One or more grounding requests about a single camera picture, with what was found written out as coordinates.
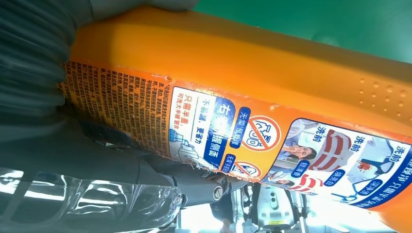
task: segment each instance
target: orange plastic bottle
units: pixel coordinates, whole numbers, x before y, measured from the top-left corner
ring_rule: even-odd
[[[143,8],[81,29],[65,69],[70,111],[141,147],[412,231],[410,64]]]

